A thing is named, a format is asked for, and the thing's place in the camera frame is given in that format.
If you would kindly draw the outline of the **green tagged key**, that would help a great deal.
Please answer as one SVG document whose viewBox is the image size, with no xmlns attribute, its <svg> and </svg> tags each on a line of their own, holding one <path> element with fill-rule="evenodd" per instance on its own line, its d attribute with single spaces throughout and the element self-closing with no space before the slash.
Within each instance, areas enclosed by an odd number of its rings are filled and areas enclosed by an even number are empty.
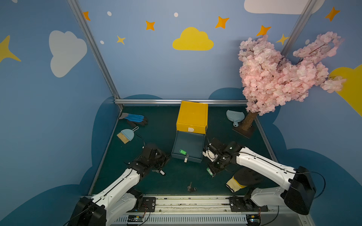
<svg viewBox="0 0 362 226">
<path fill-rule="evenodd" d="M 182 150 L 182 149 L 179 150 L 179 153 L 184 155 L 185 157 L 189 156 L 189 154 L 186 151 Z"/>
<path fill-rule="evenodd" d="M 207 168 L 206 171 L 209 173 L 210 176 L 214 177 L 214 174 L 210 168 Z"/>
</svg>

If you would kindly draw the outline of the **dark metal key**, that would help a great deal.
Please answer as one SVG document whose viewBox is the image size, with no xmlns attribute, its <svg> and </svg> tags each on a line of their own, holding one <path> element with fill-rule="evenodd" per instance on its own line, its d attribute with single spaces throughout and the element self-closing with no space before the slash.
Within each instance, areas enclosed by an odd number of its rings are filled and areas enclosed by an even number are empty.
<svg viewBox="0 0 362 226">
<path fill-rule="evenodd" d="M 193 193 L 193 192 L 196 192 L 196 191 L 197 191 L 197 188 L 196 188 L 196 187 L 193 187 L 193 186 L 192 186 L 192 182 L 190 182 L 190 184 L 189 184 L 188 187 L 187 187 L 187 191 L 188 191 L 189 193 Z"/>
</svg>

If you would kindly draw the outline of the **blue drawer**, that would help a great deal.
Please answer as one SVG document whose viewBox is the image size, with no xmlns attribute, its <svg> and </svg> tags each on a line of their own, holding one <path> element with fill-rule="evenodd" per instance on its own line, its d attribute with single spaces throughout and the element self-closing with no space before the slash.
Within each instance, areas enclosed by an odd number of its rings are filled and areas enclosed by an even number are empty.
<svg viewBox="0 0 362 226">
<path fill-rule="evenodd" d="M 171 156 L 176 159 L 181 159 L 185 163 L 201 163 L 203 158 L 204 142 L 205 134 L 177 131 Z M 186 151 L 189 156 L 185 157 L 180 154 L 180 149 Z"/>
</svg>

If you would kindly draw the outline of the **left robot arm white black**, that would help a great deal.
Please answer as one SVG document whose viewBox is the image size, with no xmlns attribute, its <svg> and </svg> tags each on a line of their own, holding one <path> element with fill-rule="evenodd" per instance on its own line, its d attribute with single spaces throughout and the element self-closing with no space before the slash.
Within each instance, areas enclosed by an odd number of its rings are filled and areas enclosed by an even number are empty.
<svg viewBox="0 0 362 226">
<path fill-rule="evenodd" d="M 110 226 L 120 215 L 139 209 L 143 195 L 135 192 L 134 187 L 152 170 L 162 174 L 162 168 L 168 161 L 169 156 L 157 146 L 145 145 L 142 153 L 111 185 L 90 198 L 82 197 L 65 225 Z"/>
</svg>

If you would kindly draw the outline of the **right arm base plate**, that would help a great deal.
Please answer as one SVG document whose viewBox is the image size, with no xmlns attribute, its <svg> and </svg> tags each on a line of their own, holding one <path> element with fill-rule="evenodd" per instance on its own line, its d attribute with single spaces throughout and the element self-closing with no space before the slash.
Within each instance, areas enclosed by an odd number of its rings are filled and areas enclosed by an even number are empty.
<svg viewBox="0 0 362 226">
<path fill-rule="evenodd" d="M 229 204 L 231 212 L 268 212 L 267 206 L 259 207 L 254 204 L 250 199 L 244 197 L 232 196 L 229 197 Z"/>
</svg>

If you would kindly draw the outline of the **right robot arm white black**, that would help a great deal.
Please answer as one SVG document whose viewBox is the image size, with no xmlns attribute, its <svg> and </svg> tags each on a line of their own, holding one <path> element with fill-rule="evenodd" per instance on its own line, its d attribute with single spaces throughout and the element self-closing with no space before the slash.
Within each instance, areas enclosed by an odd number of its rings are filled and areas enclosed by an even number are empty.
<svg viewBox="0 0 362 226">
<path fill-rule="evenodd" d="M 233 193 L 248 187 L 246 206 L 287 206 L 298 214 L 309 214 L 316 187 L 308 169 L 279 164 L 234 141 L 225 145 L 216 138 L 204 147 L 203 155 L 211 161 L 207 171 L 212 177 L 230 164 L 241 166 L 226 186 Z"/>
</svg>

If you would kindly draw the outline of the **yellow drawer cabinet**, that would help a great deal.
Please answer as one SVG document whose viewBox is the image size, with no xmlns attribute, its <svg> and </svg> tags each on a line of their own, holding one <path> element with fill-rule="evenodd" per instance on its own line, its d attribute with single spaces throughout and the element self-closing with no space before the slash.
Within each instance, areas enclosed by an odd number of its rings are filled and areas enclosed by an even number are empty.
<svg viewBox="0 0 362 226">
<path fill-rule="evenodd" d="M 176 130 L 197 134 L 206 134 L 208 126 L 208 104 L 182 101 Z"/>
</svg>

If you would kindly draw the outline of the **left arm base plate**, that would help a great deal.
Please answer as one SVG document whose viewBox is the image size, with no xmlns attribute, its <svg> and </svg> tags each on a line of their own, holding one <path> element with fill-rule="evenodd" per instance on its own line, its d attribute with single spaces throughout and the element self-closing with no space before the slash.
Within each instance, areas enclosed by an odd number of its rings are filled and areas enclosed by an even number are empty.
<svg viewBox="0 0 362 226">
<path fill-rule="evenodd" d="M 136 205 L 128 212 L 154 212 L 156 207 L 155 197 L 139 197 L 136 199 Z"/>
</svg>

